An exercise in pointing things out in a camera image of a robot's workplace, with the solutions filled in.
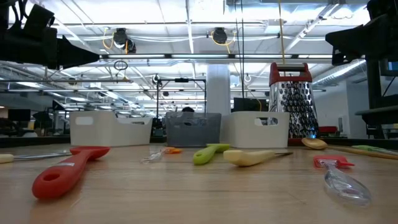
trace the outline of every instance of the white plastic bin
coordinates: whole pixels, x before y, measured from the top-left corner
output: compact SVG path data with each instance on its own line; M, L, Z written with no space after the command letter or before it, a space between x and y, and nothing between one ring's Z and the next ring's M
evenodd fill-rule
M243 149L287 147L289 113L240 111L224 116L221 142Z
M70 113L72 146L138 146L149 144L152 118L117 118L112 111Z

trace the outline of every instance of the red spatula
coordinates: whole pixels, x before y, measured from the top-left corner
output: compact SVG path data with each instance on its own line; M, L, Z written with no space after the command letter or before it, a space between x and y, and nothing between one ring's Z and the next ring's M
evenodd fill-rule
M67 193L77 183L86 162L104 156L109 147L82 146L70 149L72 157L49 167L36 177L32 192L35 197L56 198Z

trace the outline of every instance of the red handle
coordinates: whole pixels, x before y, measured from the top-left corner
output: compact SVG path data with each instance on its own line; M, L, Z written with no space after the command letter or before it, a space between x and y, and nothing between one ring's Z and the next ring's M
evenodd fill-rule
M41 173L32 186L37 198L55 198L68 192L80 178L87 160L94 151L81 151Z

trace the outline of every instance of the box grater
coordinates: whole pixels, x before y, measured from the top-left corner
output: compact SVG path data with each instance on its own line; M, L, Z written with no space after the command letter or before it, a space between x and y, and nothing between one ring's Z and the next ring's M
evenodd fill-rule
M316 138L318 120L311 87L312 77L306 63L300 65L271 64L269 75L269 111L289 112L289 138Z

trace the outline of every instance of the person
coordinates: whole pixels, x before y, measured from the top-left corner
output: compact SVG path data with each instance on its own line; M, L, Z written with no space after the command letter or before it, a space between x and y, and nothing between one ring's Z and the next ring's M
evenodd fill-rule
M195 110L192 109L191 107L187 106L187 107L185 107L185 108L182 109L182 112L192 112L192 113L194 113Z

